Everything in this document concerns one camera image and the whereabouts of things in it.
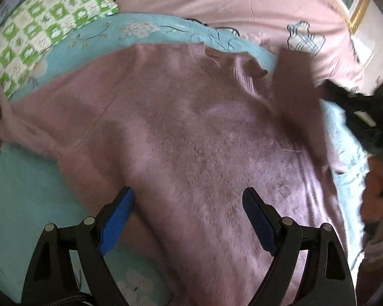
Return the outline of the person's right hand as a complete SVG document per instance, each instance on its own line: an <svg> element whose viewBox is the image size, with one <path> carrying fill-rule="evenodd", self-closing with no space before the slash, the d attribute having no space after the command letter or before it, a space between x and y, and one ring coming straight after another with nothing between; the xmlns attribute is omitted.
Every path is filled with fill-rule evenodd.
<svg viewBox="0 0 383 306"><path fill-rule="evenodd" d="M364 224L379 222L383 219L383 159L378 156L368 158L369 172L364 183L360 215Z"/></svg>

